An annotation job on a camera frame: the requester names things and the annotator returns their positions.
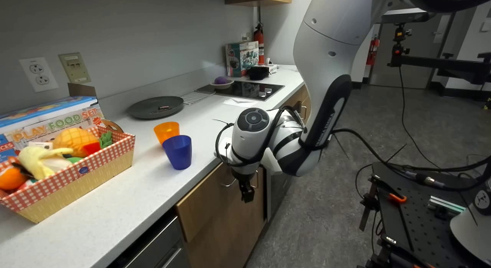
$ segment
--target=orange cup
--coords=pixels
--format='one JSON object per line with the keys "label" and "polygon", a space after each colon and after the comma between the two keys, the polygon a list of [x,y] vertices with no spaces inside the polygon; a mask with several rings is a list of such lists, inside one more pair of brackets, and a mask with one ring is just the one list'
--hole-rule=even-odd
{"label": "orange cup", "polygon": [[154,127],[155,135],[157,136],[160,146],[168,138],[179,135],[179,123],[165,122]]}

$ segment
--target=fire extinguisher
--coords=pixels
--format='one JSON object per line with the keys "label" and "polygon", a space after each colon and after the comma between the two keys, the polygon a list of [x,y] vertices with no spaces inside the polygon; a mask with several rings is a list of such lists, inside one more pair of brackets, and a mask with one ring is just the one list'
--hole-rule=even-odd
{"label": "fire extinguisher", "polygon": [[375,57],[377,56],[377,48],[380,45],[380,39],[375,37],[370,41],[370,49],[368,50],[367,65],[375,64]]}
{"label": "fire extinguisher", "polygon": [[258,23],[254,31],[254,41],[259,43],[259,65],[264,65],[264,34],[263,23]]}

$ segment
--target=plush banana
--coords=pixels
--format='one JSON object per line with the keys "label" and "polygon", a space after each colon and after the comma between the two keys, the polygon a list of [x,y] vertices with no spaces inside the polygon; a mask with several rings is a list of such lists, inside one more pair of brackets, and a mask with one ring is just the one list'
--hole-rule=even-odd
{"label": "plush banana", "polygon": [[42,180],[54,175],[54,171],[44,163],[45,161],[50,159],[57,159],[58,161],[61,161],[61,159],[65,160],[62,155],[71,153],[73,153],[73,149],[71,148],[47,150],[41,147],[28,146],[19,153],[19,161],[32,173],[35,179]]}

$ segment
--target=toy orange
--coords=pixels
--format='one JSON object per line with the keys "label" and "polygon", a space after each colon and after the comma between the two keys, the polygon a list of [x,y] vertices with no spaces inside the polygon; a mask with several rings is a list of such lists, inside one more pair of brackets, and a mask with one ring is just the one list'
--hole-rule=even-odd
{"label": "toy orange", "polygon": [[61,131],[53,140],[53,148],[72,148],[72,156],[85,158],[87,153],[83,150],[83,147],[95,142],[99,142],[99,140],[87,130],[68,128]]}
{"label": "toy orange", "polygon": [[0,189],[11,190],[24,184],[29,178],[19,168],[9,166],[0,172]]}

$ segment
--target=purple object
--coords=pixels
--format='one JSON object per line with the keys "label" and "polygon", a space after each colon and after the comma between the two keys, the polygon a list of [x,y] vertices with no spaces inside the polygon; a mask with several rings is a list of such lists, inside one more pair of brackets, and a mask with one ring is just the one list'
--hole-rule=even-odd
{"label": "purple object", "polygon": [[214,84],[227,84],[227,83],[228,83],[228,79],[223,76],[217,77],[214,81]]}
{"label": "purple object", "polygon": [[191,137],[178,135],[168,138],[162,143],[162,147],[174,169],[183,170],[191,165]]}

